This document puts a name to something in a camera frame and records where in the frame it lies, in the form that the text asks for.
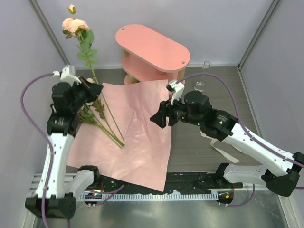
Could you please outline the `pink wrapping paper sheet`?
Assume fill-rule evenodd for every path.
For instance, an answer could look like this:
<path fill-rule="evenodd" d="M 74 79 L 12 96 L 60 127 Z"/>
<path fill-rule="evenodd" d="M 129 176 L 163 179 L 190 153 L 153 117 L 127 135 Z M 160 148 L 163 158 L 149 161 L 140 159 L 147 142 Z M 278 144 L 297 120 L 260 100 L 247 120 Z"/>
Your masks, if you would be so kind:
<path fill-rule="evenodd" d="M 171 129 L 150 121 L 161 101 L 169 98 L 167 80 L 131 85 L 103 83 L 107 124 L 125 140 L 119 148 L 101 129 L 80 126 L 68 157 L 68 165 L 93 165 L 102 175 L 163 191 L 171 150 Z"/>

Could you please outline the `pink flower bouquet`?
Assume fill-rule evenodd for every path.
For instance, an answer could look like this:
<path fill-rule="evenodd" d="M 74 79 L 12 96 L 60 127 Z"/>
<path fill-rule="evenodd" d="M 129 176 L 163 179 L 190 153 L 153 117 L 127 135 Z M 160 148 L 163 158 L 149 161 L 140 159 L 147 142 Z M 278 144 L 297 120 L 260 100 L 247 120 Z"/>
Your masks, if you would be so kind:
<path fill-rule="evenodd" d="M 101 98 L 95 99 L 93 102 L 85 103 L 78 112 L 81 123 L 98 127 L 105 135 L 111 139 L 120 149 L 125 147 L 125 139 L 123 134 L 111 112 L 110 106 L 106 101 L 103 92 L 100 93 Z M 110 122 L 107 120 L 106 111 L 110 114 L 121 139 L 116 135 Z"/>

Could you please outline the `peach rose stem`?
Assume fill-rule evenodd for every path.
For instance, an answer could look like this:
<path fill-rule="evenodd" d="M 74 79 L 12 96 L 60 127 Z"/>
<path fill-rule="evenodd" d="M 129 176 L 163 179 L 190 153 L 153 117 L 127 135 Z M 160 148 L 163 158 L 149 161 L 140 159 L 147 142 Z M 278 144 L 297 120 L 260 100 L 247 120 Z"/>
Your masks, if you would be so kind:
<path fill-rule="evenodd" d="M 94 34 L 87 22 L 81 19 L 76 19 L 73 15 L 76 14 L 76 7 L 73 4 L 70 4 L 67 7 L 68 12 L 72 15 L 71 17 L 66 18 L 62 22 L 62 32 L 65 34 L 67 39 L 76 38 L 78 41 L 77 47 L 79 49 L 77 53 L 77 58 L 84 62 L 84 67 L 90 69 L 93 77 L 88 79 L 88 82 L 93 84 L 99 84 L 98 79 L 96 77 L 94 71 L 94 65 L 98 62 L 95 59 L 97 55 L 97 50 L 92 48 L 93 41 L 95 39 Z M 121 139 L 119 132 L 117 131 L 115 124 L 108 113 L 106 111 L 107 120 L 110 122 L 114 132 Z"/>

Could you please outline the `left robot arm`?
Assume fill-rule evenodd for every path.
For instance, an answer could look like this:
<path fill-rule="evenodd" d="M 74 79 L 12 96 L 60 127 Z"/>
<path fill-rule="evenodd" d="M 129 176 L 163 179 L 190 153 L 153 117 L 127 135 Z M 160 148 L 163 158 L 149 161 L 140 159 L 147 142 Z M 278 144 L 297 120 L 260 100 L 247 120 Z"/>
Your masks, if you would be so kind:
<path fill-rule="evenodd" d="M 70 182 L 65 182 L 69 153 L 79 125 L 78 112 L 84 104 L 95 101 L 102 85 L 83 81 L 70 85 L 61 82 L 52 88 L 52 114 L 47 122 L 47 155 L 39 185 L 25 207 L 35 216 L 70 220 L 76 211 L 76 200 L 88 187 L 97 189 L 101 177 L 96 166 L 83 166 Z"/>

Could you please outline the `cream ribbon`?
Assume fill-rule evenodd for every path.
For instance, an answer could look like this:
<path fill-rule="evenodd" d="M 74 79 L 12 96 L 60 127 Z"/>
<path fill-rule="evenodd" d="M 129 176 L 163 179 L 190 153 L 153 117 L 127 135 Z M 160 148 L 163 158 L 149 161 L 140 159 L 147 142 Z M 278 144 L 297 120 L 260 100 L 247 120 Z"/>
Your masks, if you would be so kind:
<path fill-rule="evenodd" d="M 213 147 L 217 152 L 219 152 L 223 157 L 231 161 L 232 163 L 239 163 L 239 160 L 235 157 L 231 156 L 230 154 L 226 153 L 225 151 L 215 147 L 215 143 L 217 142 L 217 139 L 212 139 L 210 142 L 211 147 Z"/>

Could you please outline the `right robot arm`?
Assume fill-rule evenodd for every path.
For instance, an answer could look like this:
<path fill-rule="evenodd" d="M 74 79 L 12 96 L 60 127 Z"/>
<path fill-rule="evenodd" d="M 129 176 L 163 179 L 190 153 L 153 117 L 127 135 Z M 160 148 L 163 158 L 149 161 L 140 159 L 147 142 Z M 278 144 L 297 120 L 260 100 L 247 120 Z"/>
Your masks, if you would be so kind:
<path fill-rule="evenodd" d="M 236 117 L 212 108 L 209 98 L 198 91 L 188 92 L 183 99 L 160 102 L 150 121 L 161 128 L 178 121 L 198 126 L 202 136 L 229 144 L 260 162 L 257 166 L 220 164 L 214 181 L 221 188 L 230 183 L 252 183 L 289 197 L 298 184 L 304 164 L 302 153 L 286 152 L 242 128 Z"/>

